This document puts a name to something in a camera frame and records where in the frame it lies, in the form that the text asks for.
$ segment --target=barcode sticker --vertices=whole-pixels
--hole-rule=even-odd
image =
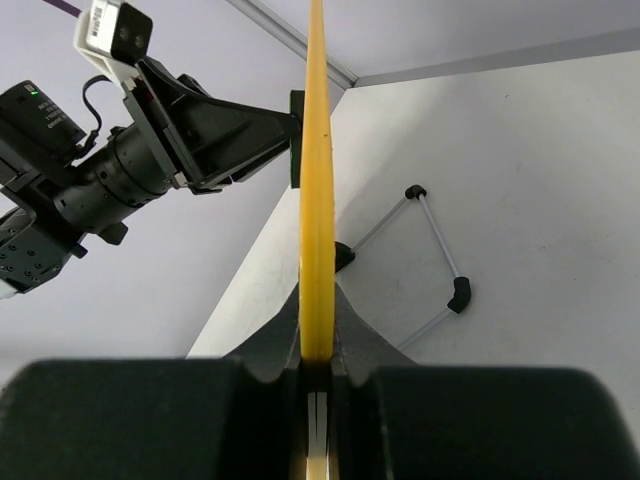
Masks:
[[[100,20],[102,20],[102,12],[104,10],[100,7],[96,7],[93,10],[93,18],[91,19],[93,23],[93,28],[91,29],[91,35],[94,37],[98,36],[98,32],[100,31]]]

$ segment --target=yellow flexible rod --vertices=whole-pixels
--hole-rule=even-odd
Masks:
[[[300,172],[300,349],[328,363],[335,323],[333,158],[322,0],[311,0]]]

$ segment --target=metal rod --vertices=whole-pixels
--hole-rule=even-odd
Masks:
[[[360,240],[360,241],[356,244],[356,246],[355,246],[355,247],[353,247],[353,248],[351,249],[351,251],[355,253],[355,252],[357,252],[360,248],[362,248],[362,246],[363,246],[365,243],[367,243],[367,242],[369,241],[369,239],[370,239],[371,237],[373,237],[373,236],[376,234],[376,232],[377,232],[378,230],[380,230],[380,229],[383,227],[383,225],[384,225],[385,223],[387,223],[387,222],[391,219],[391,217],[393,217],[393,216],[398,212],[398,210],[400,210],[400,209],[401,209],[401,208],[402,208],[402,207],[403,207],[403,206],[404,206],[408,201],[409,201],[409,200],[408,200],[406,197],[403,197],[403,198],[402,198],[402,200],[401,200],[400,202],[398,202],[398,204],[397,204],[395,207],[393,207],[389,213],[387,213],[384,217],[382,217],[382,220],[380,220],[380,221],[379,221],[379,222],[378,222],[378,223],[377,223],[377,224],[376,224],[376,225],[375,225],[375,226],[374,226],[374,227],[369,231],[369,233],[367,233],[364,237],[362,237],[362,240]]]
[[[420,327],[420,329],[416,331],[413,335],[411,335],[404,342],[398,345],[398,350],[402,352],[405,349],[409,348],[425,333],[427,333],[429,330],[431,330],[433,327],[435,327],[440,322],[442,322],[445,318],[447,318],[450,313],[451,313],[451,310],[449,310],[448,308],[440,312],[438,315],[436,315],[430,321],[428,321],[422,327]]]
[[[447,248],[447,245],[444,243],[444,238],[442,237],[442,234],[440,233],[440,230],[438,229],[438,226],[436,225],[436,221],[433,218],[433,215],[431,214],[431,210],[429,209],[429,205],[427,205],[427,199],[425,198],[424,195],[418,195],[418,200],[420,200],[420,203],[422,204],[422,207],[424,208],[424,211],[427,214],[427,218],[429,219],[429,223],[431,224],[431,228],[433,228],[433,232],[436,234],[436,238],[438,239],[438,243],[440,244],[440,248],[442,249],[442,252],[444,253],[444,256],[447,257],[447,262],[449,263],[449,267],[451,267],[451,271],[453,272],[453,276],[456,277],[456,278],[459,277],[460,276],[460,272],[458,271],[458,268],[456,267],[456,264],[453,261],[453,257],[451,256],[451,252]]]

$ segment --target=white ceiling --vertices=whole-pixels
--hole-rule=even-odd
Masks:
[[[304,62],[226,2],[136,4],[155,22],[150,53],[216,97],[286,111],[289,90],[304,86]],[[74,25],[41,1],[3,4],[0,92],[28,78],[88,131],[95,120],[80,91],[97,72],[72,49]],[[332,90],[334,103],[340,93]],[[89,97],[105,131],[131,122],[113,86]],[[0,302],[0,384],[33,358],[186,354],[287,182],[282,158],[220,195],[169,192],[125,221],[119,247],[87,238],[83,260]],[[0,211],[10,208],[0,196]]]
[[[300,32],[308,4],[262,0]],[[640,27],[637,0],[325,0],[328,52],[359,77]]]

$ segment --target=black connector joint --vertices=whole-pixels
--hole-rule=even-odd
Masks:
[[[336,273],[356,259],[356,254],[344,243],[336,242]]]
[[[471,283],[467,277],[456,277],[453,280],[453,298],[447,303],[449,310],[462,313],[471,301]]]
[[[418,198],[420,195],[427,196],[427,191],[421,185],[413,185],[404,192],[404,196],[409,200]]]

